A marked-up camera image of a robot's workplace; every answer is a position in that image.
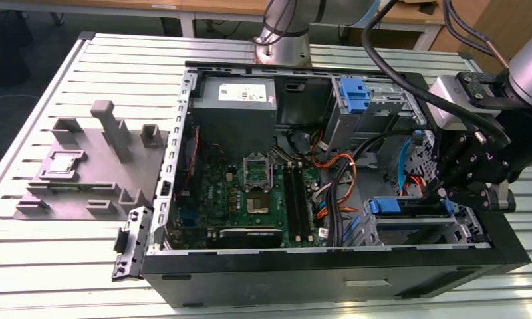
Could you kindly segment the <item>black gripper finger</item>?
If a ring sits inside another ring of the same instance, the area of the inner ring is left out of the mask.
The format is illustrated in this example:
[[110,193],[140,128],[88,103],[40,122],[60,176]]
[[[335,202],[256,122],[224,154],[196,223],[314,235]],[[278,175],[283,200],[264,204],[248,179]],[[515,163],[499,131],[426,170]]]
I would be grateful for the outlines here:
[[436,163],[434,178],[423,189],[422,200],[439,200],[442,198],[442,195],[439,195],[440,182],[444,182],[446,185],[465,185],[467,179],[463,175],[467,171],[462,157],[469,146],[469,131],[438,131],[431,154]]
[[491,195],[487,183],[473,182],[467,185],[446,185],[444,182],[440,182],[439,186],[451,202],[471,208],[474,211],[491,211]]

